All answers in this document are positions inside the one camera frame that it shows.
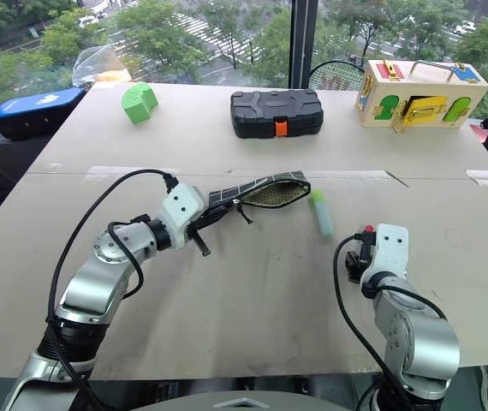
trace table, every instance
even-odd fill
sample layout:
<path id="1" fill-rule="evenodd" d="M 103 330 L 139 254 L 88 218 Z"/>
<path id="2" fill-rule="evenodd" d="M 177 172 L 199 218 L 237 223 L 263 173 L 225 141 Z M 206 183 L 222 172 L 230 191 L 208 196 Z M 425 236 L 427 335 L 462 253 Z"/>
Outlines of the table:
<path id="1" fill-rule="evenodd" d="M 461 366 L 488 364 L 488 154 L 467 127 L 444 136 L 363 129 L 351 117 L 354 93 L 319 92 L 320 134 L 247 141 L 232 134 L 231 87 L 153 85 L 159 110 L 135 127 L 115 110 L 128 86 L 94 87 L 0 208 L 0 377 L 15 377 L 40 341 L 51 273 L 78 219 L 121 172 L 144 166 L 176 169 L 204 193 L 302 169 L 324 191 L 336 235 L 323 239 L 300 200 L 247 209 L 252 225 L 229 214 L 201 233 L 207 258 L 192 244 L 159 253 L 144 264 L 144 288 L 121 305 L 93 378 L 376 369 L 337 309 L 331 278 L 335 245 L 368 223 L 409 229 L 410 281 L 446 312 Z M 174 122 L 178 112 L 186 121 Z M 60 291 L 107 222 L 153 215 L 164 196 L 155 176 L 121 185 L 82 230 Z M 346 281 L 342 294 L 383 353 L 372 303 Z"/>

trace crosswalk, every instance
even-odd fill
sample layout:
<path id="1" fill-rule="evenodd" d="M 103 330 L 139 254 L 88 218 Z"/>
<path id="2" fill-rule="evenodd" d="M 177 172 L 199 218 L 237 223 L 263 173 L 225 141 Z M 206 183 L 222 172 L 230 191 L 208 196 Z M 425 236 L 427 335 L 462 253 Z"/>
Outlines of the crosswalk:
<path id="1" fill-rule="evenodd" d="M 189 15 L 184 15 L 182 13 L 177 13 L 176 18 L 178 22 L 177 27 L 181 27 L 187 33 L 205 41 L 206 43 L 216 47 L 216 51 L 211 57 L 211 60 L 218 58 L 222 55 L 222 51 L 226 56 L 230 56 L 231 47 L 229 41 L 221 40 L 219 38 L 219 33 L 221 30 L 214 27 L 213 29 L 209 27 L 208 23 Z M 250 44 L 248 42 L 240 43 L 238 41 L 234 42 L 234 49 L 237 59 L 239 61 L 249 62 L 251 61 Z M 253 58 L 257 60 L 260 57 L 260 48 L 253 48 Z"/>

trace window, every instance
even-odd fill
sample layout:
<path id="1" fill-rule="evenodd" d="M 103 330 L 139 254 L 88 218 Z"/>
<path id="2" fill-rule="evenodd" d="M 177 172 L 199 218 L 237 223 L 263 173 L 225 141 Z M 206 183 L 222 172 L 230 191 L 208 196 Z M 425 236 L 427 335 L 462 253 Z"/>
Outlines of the window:
<path id="1" fill-rule="evenodd" d="M 471 63 L 488 81 L 488 0 L 324 0 L 312 68 L 329 60 Z M 488 93 L 472 117 L 488 117 Z"/>
<path id="2" fill-rule="evenodd" d="M 290 1 L 0 0 L 0 103 L 71 87 L 110 45 L 134 80 L 287 86 Z"/>

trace plastic bag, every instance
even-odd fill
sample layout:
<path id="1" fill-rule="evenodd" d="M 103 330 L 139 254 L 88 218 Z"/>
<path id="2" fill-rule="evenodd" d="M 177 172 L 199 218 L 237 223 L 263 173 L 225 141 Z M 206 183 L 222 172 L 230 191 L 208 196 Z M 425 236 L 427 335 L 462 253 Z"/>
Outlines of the plastic bag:
<path id="1" fill-rule="evenodd" d="M 73 66 L 73 86 L 89 88 L 96 81 L 132 81 L 110 45 L 90 47 L 80 52 Z"/>

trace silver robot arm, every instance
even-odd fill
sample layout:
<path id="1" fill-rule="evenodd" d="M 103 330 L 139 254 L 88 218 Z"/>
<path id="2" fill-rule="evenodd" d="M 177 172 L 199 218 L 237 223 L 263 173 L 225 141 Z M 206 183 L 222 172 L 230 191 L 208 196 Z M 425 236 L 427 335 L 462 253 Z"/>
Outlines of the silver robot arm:
<path id="1" fill-rule="evenodd" d="M 187 227 L 204 209 L 199 190 L 180 182 L 163 201 L 155 219 L 142 218 L 128 225 L 116 225 L 116 236 L 141 264 L 157 251 L 183 247 L 189 240 Z M 51 326 L 57 330 L 66 360 L 82 378 L 92 373 L 99 345 L 127 293 L 133 271 L 133 264 L 106 230 L 95 238 L 90 257 L 63 292 Z M 32 381 L 71 381 L 57 360 L 48 331 L 27 359 L 1 410 L 10 410 L 26 384 Z"/>
<path id="2" fill-rule="evenodd" d="M 459 367 L 457 337 L 439 310 L 390 289 L 418 294 L 407 281 L 408 230 L 380 224 L 370 236 L 375 245 L 365 245 L 373 247 L 373 257 L 360 288 L 366 298 L 373 298 L 375 324 L 387 342 L 384 362 L 412 404 L 438 409 Z M 394 409 L 383 387 L 375 400 L 378 409 Z"/>

